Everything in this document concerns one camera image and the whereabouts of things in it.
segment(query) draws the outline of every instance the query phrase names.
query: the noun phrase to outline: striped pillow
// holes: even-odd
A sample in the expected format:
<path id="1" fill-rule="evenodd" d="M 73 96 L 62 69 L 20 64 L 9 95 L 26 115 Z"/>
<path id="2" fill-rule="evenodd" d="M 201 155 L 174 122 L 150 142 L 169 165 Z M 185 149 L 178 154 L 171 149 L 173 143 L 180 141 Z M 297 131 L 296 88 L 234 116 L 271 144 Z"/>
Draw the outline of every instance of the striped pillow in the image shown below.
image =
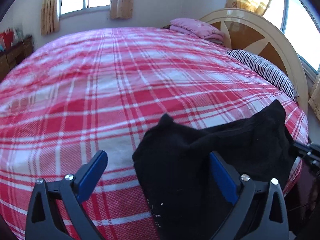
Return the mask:
<path id="1" fill-rule="evenodd" d="M 276 65 L 263 57 L 241 49 L 229 50 L 226 53 L 257 72 L 279 90 L 286 93 L 295 103 L 297 102 L 291 81 Z"/>

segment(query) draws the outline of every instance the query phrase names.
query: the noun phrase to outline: screw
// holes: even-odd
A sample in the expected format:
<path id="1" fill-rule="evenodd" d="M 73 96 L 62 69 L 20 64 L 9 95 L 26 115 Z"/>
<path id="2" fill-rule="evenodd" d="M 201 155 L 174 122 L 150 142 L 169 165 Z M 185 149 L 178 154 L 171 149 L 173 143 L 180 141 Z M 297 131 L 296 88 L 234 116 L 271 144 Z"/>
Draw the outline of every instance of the screw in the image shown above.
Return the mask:
<path id="1" fill-rule="evenodd" d="M 36 184 L 40 185 L 40 184 L 42 184 L 42 183 L 43 183 L 43 179 L 37 179 L 37 180 L 36 180 Z"/>
<path id="2" fill-rule="evenodd" d="M 272 183 L 273 185 L 278 185 L 278 184 L 279 184 L 279 181 L 278 181 L 277 179 L 273 178 L 273 179 L 271 179 L 271 183 Z"/>
<path id="3" fill-rule="evenodd" d="M 247 175 L 247 174 L 242 174 L 242 175 L 241 175 L 241 179 L 242 179 L 243 181 L 249 181 L 249 180 L 250 180 L 250 176 Z"/>
<path id="4" fill-rule="evenodd" d="M 66 180 L 70 181 L 70 180 L 73 180 L 74 176 L 73 174 L 68 174 L 64 177 Z"/>

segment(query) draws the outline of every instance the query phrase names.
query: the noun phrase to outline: headboard panel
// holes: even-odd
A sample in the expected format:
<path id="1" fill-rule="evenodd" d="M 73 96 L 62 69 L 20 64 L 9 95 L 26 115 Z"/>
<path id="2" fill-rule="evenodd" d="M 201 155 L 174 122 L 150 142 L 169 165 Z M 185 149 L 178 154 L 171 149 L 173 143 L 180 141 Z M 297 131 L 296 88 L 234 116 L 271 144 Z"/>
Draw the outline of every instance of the headboard panel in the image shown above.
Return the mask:
<path id="1" fill-rule="evenodd" d="M 272 23 L 263 17 L 242 9 L 222 9 L 200 19 L 225 34 L 224 45 L 259 55 L 280 68 L 299 93 L 299 107 L 308 113 L 307 79 L 298 54 Z"/>

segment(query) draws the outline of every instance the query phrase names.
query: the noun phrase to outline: plaid bed sheet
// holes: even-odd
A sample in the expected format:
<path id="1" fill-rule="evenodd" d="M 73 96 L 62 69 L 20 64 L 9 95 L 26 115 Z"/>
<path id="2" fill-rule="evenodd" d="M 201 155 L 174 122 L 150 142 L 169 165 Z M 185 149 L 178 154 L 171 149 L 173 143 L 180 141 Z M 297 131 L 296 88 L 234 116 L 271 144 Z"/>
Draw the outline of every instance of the plaid bed sheet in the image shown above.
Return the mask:
<path id="1" fill-rule="evenodd" d="M 62 179 L 102 149 L 109 163 L 84 203 L 89 217 L 107 240 L 158 239 L 132 153 L 164 113 L 201 129 L 278 99 L 289 132 L 306 143 L 305 114 L 225 51 L 170 30 L 104 29 L 53 41 L 11 71 L 0 84 L 0 213 L 16 236 L 25 237 L 36 179 Z M 285 192 L 300 170 L 297 159 Z"/>

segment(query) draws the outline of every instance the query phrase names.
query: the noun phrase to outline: curved headboard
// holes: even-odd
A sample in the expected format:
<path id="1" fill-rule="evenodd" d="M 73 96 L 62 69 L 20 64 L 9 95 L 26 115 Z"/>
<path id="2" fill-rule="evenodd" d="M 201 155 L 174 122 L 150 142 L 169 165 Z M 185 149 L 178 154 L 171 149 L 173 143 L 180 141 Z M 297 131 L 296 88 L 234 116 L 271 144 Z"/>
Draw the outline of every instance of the curved headboard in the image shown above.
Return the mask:
<path id="1" fill-rule="evenodd" d="M 224 45 L 259 55 L 280 68 L 299 93 L 299 107 L 308 113 L 308 86 L 301 61 L 284 34 L 263 17 L 242 9 L 222 9 L 200 19 L 225 34 Z"/>

